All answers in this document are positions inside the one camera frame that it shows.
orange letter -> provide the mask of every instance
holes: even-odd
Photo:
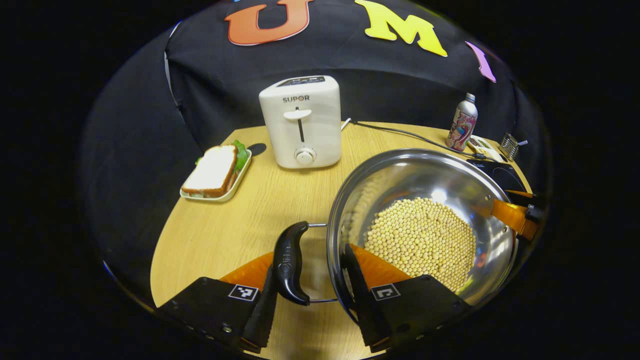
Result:
[[[309,25],[307,3],[313,0],[280,0],[287,7],[287,22],[277,28],[258,28],[258,12],[266,5],[256,5],[235,12],[225,18],[229,21],[229,41],[235,45],[257,45],[282,40],[303,31]]]

wooden table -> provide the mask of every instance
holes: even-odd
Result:
[[[430,127],[402,124],[392,127],[442,144],[448,134],[448,130]],[[371,156],[403,147],[445,151],[410,136],[349,124],[342,131],[342,158],[336,165],[319,170],[286,170],[275,162],[266,127],[235,130],[224,143],[235,139],[247,145],[265,143],[267,149],[252,159],[237,193],[228,202],[178,200],[164,225],[151,266],[151,290],[156,306],[163,305],[201,276],[218,279],[272,251],[280,233],[293,223],[327,222],[343,180]],[[489,142],[498,149],[496,142]],[[518,165],[510,164],[531,192]],[[326,228],[309,229],[300,245],[303,289],[312,299],[335,297],[326,264]],[[372,354],[364,346],[360,329],[339,303],[299,306],[278,297],[269,344],[260,356],[334,360],[361,359]]]

can label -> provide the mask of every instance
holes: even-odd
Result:
[[[475,116],[456,109],[456,114],[453,116],[453,124],[447,136],[447,146],[454,150],[463,151],[467,147],[467,141],[475,126]]]

white cable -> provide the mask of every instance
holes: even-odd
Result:
[[[340,131],[342,131],[344,129],[344,127],[347,126],[347,124],[349,124],[349,121],[351,121],[351,118],[348,118],[347,120],[344,121],[344,124],[340,128]]]

toaster knob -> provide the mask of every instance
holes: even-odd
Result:
[[[301,165],[309,165],[316,160],[316,152],[310,147],[301,147],[296,150],[294,156],[296,157],[296,161]]]

